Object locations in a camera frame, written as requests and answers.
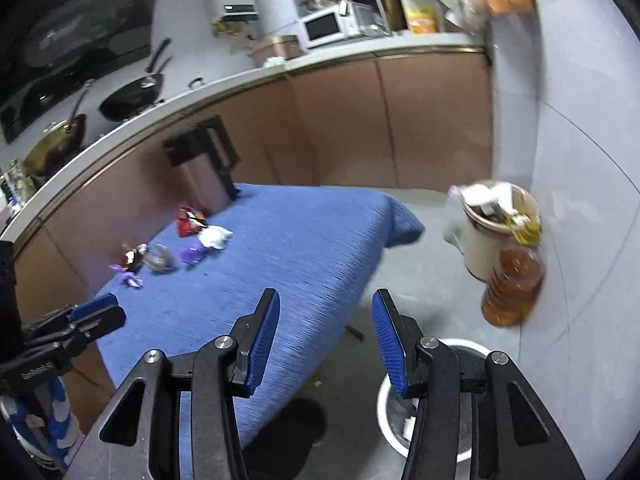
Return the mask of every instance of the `floor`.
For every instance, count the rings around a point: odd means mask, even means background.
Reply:
[[[378,389],[386,370],[370,315],[370,298],[388,288],[401,314],[416,319],[423,333],[437,338],[471,339],[489,350],[518,358],[520,329],[498,329],[480,312],[484,283],[466,270],[462,254],[443,240],[460,212],[446,195],[424,190],[384,190],[420,219],[426,231],[412,246],[385,250],[352,325],[363,342],[344,333],[299,393],[326,410],[328,431],[316,445],[298,480],[399,480],[404,457],[392,449],[376,420]],[[469,478],[468,462],[456,478]]]

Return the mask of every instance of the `oil bottle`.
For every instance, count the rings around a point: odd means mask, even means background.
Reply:
[[[523,322],[540,295],[546,274],[539,248],[540,218],[526,218],[523,225],[507,222],[513,239],[501,250],[482,299],[482,315],[495,326]]]

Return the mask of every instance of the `blue tablecloth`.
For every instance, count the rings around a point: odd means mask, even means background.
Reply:
[[[233,231],[223,251],[193,269],[152,275],[144,267],[140,290],[111,280],[127,314],[126,325],[100,339],[104,363],[120,384],[142,354],[199,349],[251,313],[267,287],[280,293],[280,322],[262,385],[236,399],[243,445],[291,399],[337,342],[383,248],[415,242],[423,225],[391,196],[370,189],[240,185],[240,198],[209,219]],[[178,238],[175,223],[153,240],[175,254],[192,240]],[[188,401],[180,444],[190,462]]]

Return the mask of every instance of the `microwave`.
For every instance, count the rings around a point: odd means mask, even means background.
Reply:
[[[373,7],[349,2],[346,16],[338,12],[338,5],[316,10],[300,18],[306,33],[306,47],[315,48],[360,35],[359,27],[374,23]]]

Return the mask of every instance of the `countertop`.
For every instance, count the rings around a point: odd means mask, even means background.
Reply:
[[[283,65],[270,68],[257,68],[241,72],[233,76],[225,77],[217,81],[167,100],[164,104],[158,105],[146,112],[138,115],[126,123],[108,133],[97,142],[89,146],[76,158],[62,168],[52,179],[50,179],[34,197],[24,206],[9,224],[1,240],[16,241],[18,236],[38,217],[40,211],[55,198],[66,186],[68,186],[79,174],[90,168],[104,155],[116,148],[121,143],[152,126],[158,121],[175,114],[180,110],[199,101],[211,99],[218,94],[232,91],[242,86],[250,86],[259,83],[261,80],[273,78],[288,72],[311,67],[326,62],[339,59],[347,59],[364,54],[387,54],[392,51],[410,51],[411,49],[428,48],[433,46],[465,47],[482,46],[482,40],[467,34],[425,34],[394,36],[392,38],[379,38],[375,40],[365,40],[358,43],[342,44],[339,46],[325,47],[312,51],[305,56],[285,62]]]

